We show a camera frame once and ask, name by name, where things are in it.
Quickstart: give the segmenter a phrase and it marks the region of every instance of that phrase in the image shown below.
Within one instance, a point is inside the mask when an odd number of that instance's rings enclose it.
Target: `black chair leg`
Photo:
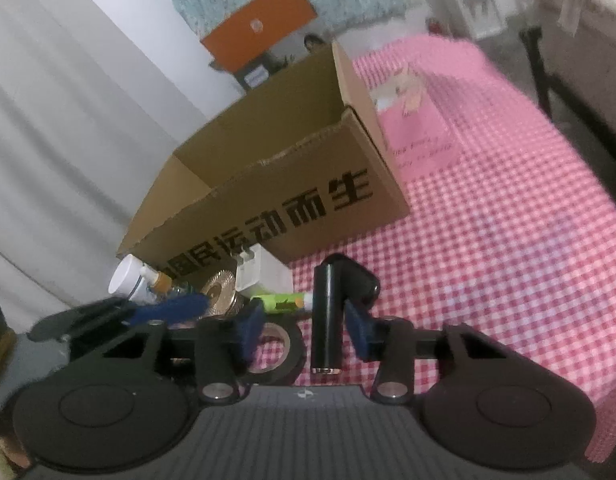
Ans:
[[[519,33],[521,42],[530,61],[530,70],[534,79],[534,86],[537,89],[539,107],[550,119],[552,119],[552,106],[550,105],[550,81],[543,64],[543,58],[539,50],[539,40],[542,37],[541,28],[537,25],[523,29]]]

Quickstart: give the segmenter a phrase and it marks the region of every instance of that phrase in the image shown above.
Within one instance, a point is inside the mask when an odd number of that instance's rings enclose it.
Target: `green tube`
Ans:
[[[299,292],[297,294],[260,294],[253,296],[264,302],[264,309],[269,314],[284,314],[296,310],[312,310],[312,293]]]

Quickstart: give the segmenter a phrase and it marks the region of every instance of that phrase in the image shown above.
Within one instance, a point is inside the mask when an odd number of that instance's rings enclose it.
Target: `blue plastic part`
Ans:
[[[362,361],[367,361],[370,357],[369,339],[373,335],[374,323],[368,320],[355,306],[349,301],[344,302],[345,328],[352,340],[355,354]]]
[[[138,307],[128,319],[129,326],[136,326],[151,319],[161,319],[167,326],[198,319],[208,310],[210,303],[204,294],[188,294],[156,305]]]
[[[246,319],[239,320],[236,323],[237,333],[241,341],[241,358],[249,363],[254,359],[259,336],[264,330],[265,310],[263,302],[255,307]]]

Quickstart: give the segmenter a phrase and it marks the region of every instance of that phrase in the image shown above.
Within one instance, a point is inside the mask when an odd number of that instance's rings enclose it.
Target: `logo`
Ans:
[[[259,20],[258,18],[255,18],[254,20],[250,22],[250,28],[252,29],[252,32],[254,32],[255,34],[260,34],[261,32],[264,31],[264,24],[261,22],[261,20]]]
[[[304,388],[297,392],[297,397],[303,400],[312,399],[312,397],[314,397],[314,392],[312,390]]]

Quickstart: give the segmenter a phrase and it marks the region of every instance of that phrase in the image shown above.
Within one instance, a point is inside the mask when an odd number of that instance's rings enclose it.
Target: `orange box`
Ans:
[[[308,0],[252,0],[201,44],[224,70],[235,73],[316,17]]]

